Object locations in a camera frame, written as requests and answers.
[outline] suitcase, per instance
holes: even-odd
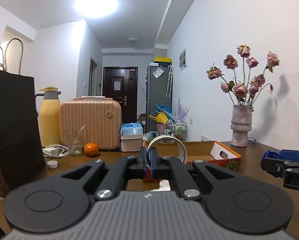
[[[83,145],[96,143],[101,150],[114,150],[120,145],[122,111],[116,101],[67,101],[60,106],[59,118],[63,145],[67,145],[69,134],[77,133],[83,125]]]

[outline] table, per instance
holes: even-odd
[[[274,178],[260,168],[260,160],[264,152],[267,150],[276,150],[276,149],[259,143],[256,143],[255,145],[248,145],[248,147],[246,148],[233,147],[230,145],[230,142],[224,142],[223,144],[230,147],[231,149],[233,149],[234,151],[236,151],[242,156],[242,162],[239,171],[240,173],[252,177],[254,179],[259,179],[261,181],[271,183],[281,188],[283,187],[282,179]],[[97,156],[95,158],[89,158],[86,156],[80,156],[80,157],[68,156],[66,158],[62,158],[58,160],[59,166],[56,169],[48,170],[47,168],[44,168],[34,178],[34,180],[55,175],[57,173],[90,162],[94,159],[103,159],[106,163],[112,163],[119,157],[130,156],[130,155],[138,155],[138,153],[101,152],[101,156]],[[143,183],[142,180],[133,179],[129,181],[127,190],[144,191],[144,190],[149,190],[158,187],[159,187],[158,183]],[[299,191],[286,189],[286,188],[284,188],[284,190],[290,194],[290,196],[293,198],[295,203],[295,212],[291,219],[291,222],[289,223],[287,232],[290,235],[292,235],[294,238],[299,240]],[[3,228],[5,232],[9,231],[8,225],[5,221],[5,218],[3,217],[1,202],[0,202],[0,226]]]

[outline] black bag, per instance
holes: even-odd
[[[44,166],[34,78],[0,70],[0,170],[5,183],[13,190]]]

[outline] orange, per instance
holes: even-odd
[[[84,152],[88,157],[94,157],[98,153],[98,146],[95,143],[87,143]]]

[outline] gray refrigerator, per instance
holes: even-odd
[[[169,97],[169,91],[166,95],[167,83],[168,83],[168,72],[170,68],[161,67],[164,70],[164,73],[156,78],[154,72],[157,70],[156,66],[147,67],[147,100],[146,100],[146,132],[157,131],[156,122],[148,117],[153,111],[156,110],[154,105],[164,105],[168,106],[171,109],[171,97]]]

